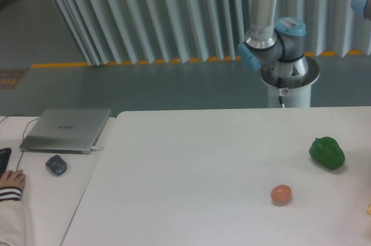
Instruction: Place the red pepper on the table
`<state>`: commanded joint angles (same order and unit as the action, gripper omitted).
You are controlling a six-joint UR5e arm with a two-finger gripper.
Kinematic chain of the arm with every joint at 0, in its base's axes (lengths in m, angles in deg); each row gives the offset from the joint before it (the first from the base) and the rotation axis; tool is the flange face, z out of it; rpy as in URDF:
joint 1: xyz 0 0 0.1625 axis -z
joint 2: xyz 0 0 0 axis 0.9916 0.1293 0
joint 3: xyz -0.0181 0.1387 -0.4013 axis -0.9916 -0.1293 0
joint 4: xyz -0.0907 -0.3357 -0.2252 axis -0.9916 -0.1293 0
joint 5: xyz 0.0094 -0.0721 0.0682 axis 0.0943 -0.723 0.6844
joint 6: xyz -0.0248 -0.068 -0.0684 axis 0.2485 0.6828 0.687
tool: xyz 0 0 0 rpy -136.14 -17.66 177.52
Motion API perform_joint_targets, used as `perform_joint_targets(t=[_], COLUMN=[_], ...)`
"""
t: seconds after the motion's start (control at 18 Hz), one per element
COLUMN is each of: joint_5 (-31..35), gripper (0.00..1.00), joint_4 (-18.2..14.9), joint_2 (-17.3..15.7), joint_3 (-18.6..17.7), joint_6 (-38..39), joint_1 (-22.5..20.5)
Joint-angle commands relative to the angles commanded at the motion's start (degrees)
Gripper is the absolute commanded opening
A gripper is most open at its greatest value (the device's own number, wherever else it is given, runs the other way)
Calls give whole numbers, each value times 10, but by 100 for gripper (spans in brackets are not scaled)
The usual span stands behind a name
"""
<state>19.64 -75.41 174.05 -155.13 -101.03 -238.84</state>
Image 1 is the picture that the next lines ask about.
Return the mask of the person's bare hand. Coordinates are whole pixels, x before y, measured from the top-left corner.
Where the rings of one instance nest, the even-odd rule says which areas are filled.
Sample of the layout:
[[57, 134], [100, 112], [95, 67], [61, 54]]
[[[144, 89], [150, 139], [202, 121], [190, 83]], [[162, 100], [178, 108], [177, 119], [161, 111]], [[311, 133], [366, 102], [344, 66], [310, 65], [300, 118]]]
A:
[[5, 171], [0, 178], [0, 188], [17, 188], [20, 190], [24, 189], [26, 184], [26, 175], [23, 170], [16, 171]]

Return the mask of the white striped sleeve forearm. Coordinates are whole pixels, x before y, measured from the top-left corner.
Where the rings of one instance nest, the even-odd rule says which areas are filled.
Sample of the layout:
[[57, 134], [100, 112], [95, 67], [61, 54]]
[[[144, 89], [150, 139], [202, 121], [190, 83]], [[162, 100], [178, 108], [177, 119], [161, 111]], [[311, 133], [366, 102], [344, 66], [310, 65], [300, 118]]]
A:
[[1, 188], [1, 245], [25, 245], [26, 223], [21, 189]]

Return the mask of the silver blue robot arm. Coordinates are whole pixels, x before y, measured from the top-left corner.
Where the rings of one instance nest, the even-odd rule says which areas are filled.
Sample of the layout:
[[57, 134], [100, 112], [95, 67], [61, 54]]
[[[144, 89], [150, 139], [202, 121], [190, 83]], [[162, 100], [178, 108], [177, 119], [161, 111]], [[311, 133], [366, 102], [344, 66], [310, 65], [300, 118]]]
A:
[[286, 34], [304, 39], [304, 51], [313, 55], [370, 53], [370, 0], [251, 0], [249, 8], [238, 52], [252, 70], [288, 55]]

